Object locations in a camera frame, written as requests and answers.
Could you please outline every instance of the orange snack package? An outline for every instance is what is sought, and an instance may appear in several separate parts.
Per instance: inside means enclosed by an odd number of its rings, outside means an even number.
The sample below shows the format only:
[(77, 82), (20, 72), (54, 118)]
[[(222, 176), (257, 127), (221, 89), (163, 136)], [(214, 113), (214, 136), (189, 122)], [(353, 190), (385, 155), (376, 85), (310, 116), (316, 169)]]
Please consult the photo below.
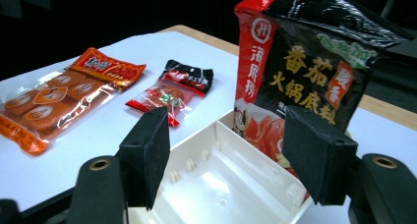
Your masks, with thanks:
[(0, 105), (0, 134), (39, 155), (63, 130), (134, 84), (145, 67), (89, 48), (62, 74), (6, 98)]

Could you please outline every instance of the white plastic tray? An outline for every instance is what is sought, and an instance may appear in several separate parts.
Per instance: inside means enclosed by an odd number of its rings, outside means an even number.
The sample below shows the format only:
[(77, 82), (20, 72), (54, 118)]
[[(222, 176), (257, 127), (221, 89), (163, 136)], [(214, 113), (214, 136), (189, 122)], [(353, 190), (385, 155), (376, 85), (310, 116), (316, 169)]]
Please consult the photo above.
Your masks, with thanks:
[(151, 211), (130, 223), (295, 223), (311, 198), (301, 182), (237, 136), (232, 112), (171, 149)]

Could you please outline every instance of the white table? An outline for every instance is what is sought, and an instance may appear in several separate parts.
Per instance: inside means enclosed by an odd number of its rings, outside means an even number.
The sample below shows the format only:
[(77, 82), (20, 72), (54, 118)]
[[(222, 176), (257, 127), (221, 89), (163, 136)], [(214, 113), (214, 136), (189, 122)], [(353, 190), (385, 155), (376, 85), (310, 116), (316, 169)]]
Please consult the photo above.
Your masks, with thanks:
[[(194, 98), (193, 111), (180, 127), (170, 129), (171, 146), (229, 112), (233, 108), (236, 88), (236, 49), (230, 43), (224, 45), (224, 41), (192, 29), (179, 27), (178, 30), (184, 32), (184, 29), (192, 37), (176, 31), (159, 32), (132, 36), (100, 48), (110, 57), (148, 66), (133, 87), (89, 112), (40, 156), (26, 155), (15, 143), (0, 137), (0, 198), (13, 198), (21, 210), (26, 210), (74, 187), (84, 162), (99, 155), (112, 155), (118, 150), (119, 143), (142, 115), (126, 106), (126, 101), (152, 85), (169, 59), (214, 70), (214, 82), (208, 95)], [(61, 70), (75, 60), (76, 57), (0, 82), (0, 97), (27, 81)], [(370, 152), (392, 156), (417, 174), (415, 129), (358, 108), (349, 131), (359, 142), (359, 157)], [(349, 201), (347, 198), (343, 206), (311, 205), (298, 223), (349, 223)]]
[[(100, 48), (113, 58), (147, 64), (139, 81), (90, 111), (59, 136), (44, 153), (30, 156), (12, 141), (0, 137), (0, 198), (13, 198), (26, 210), (75, 186), (80, 167), (99, 155), (114, 155), (120, 142), (143, 115), (125, 103), (155, 83), (166, 62), (213, 69), (212, 87), (204, 98), (195, 97), (192, 111), (170, 129), (171, 146), (205, 128), (233, 108), (237, 57), (179, 32), (133, 36)], [(76, 58), (0, 82), (1, 94), (13, 91), (50, 72), (59, 71)]]

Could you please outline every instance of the food package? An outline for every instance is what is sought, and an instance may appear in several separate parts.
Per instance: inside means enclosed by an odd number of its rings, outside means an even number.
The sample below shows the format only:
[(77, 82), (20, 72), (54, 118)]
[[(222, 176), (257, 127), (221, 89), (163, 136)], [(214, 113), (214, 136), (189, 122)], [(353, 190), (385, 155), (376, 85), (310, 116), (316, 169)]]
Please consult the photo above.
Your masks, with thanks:
[(4, 97), (0, 134), (24, 152), (39, 155), (64, 129), (134, 84), (145, 67), (91, 47), (65, 70)]
[(169, 126), (177, 127), (193, 110), (189, 105), (190, 101), (195, 96), (205, 97), (209, 92), (213, 76), (212, 69), (201, 69), (168, 60), (157, 81), (126, 102), (126, 105), (142, 112), (167, 107)]
[(345, 132), (375, 62), (411, 38), (352, 0), (244, 0), (235, 14), (233, 130), (295, 176), (281, 153), (286, 107), (307, 108)]

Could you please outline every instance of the round cookie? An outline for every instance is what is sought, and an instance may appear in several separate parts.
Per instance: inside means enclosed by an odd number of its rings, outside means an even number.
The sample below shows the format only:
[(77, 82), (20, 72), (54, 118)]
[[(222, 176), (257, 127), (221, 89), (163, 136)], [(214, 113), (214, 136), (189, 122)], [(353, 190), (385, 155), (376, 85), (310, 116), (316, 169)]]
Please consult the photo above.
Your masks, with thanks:
[(24, 94), (21, 94), (4, 104), (4, 108), (7, 112), (15, 115), (23, 115), (36, 105), (33, 104), (33, 99), (37, 96), (39, 90), (33, 89)]
[(86, 75), (68, 70), (61, 75), (49, 80), (47, 84), (49, 86), (66, 86), (69, 87), (77, 82), (86, 78)]
[(64, 102), (41, 104), (23, 116), (23, 124), (42, 138), (50, 138), (71, 122), (74, 107), (74, 103)]

